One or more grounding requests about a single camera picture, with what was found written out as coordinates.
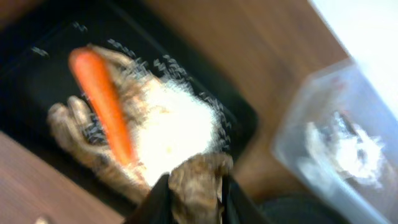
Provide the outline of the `rice and peanut shells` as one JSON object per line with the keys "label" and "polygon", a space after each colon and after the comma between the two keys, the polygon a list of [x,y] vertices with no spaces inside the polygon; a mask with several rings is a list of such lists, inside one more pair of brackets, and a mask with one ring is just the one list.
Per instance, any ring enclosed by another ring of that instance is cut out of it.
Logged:
{"label": "rice and peanut shells", "polygon": [[64,151],[114,191],[140,203],[158,179],[196,154],[221,152],[221,120],[187,83],[156,77],[121,52],[87,45],[106,61],[137,164],[123,166],[108,145],[88,97],[72,95],[47,113],[50,132]]}

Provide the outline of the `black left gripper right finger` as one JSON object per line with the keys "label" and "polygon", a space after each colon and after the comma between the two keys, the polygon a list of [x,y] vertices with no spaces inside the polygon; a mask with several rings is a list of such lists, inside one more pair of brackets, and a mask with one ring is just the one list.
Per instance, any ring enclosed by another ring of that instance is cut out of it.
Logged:
{"label": "black left gripper right finger", "polygon": [[222,205],[224,207],[224,211],[221,213],[222,223],[272,223],[259,211],[254,202],[246,196],[231,175],[225,175],[222,179]]}

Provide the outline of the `white tissue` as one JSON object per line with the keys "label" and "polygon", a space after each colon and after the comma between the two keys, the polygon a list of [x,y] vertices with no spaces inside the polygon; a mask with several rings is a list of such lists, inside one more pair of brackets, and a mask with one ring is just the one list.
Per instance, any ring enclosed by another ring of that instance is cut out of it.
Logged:
{"label": "white tissue", "polygon": [[384,146],[381,137],[368,135],[340,111],[334,111],[324,124],[311,121],[305,127],[305,147],[313,159],[344,180],[376,189],[383,187]]}

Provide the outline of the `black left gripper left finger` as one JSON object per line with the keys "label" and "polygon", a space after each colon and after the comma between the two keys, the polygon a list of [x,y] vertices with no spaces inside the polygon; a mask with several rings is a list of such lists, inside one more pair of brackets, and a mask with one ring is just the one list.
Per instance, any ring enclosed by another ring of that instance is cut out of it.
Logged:
{"label": "black left gripper left finger", "polygon": [[172,224],[169,175],[160,177],[144,201],[128,216],[123,224]]}

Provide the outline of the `orange carrot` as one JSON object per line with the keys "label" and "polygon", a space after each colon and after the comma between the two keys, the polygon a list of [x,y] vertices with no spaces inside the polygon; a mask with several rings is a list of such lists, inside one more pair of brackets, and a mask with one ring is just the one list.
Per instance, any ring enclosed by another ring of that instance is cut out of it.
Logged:
{"label": "orange carrot", "polygon": [[80,47],[71,51],[68,66],[97,114],[116,160],[123,166],[137,164],[135,148],[105,59],[88,47]]}

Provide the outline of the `brown walnut shell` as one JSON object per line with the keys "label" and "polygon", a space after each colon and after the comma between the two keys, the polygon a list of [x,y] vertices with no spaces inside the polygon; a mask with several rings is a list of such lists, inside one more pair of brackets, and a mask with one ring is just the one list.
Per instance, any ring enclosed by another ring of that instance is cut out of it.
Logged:
{"label": "brown walnut shell", "polygon": [[223,177],[234,166],[224,152],[196,154],[170,174],[171,212],[177,223],[221,223]]}

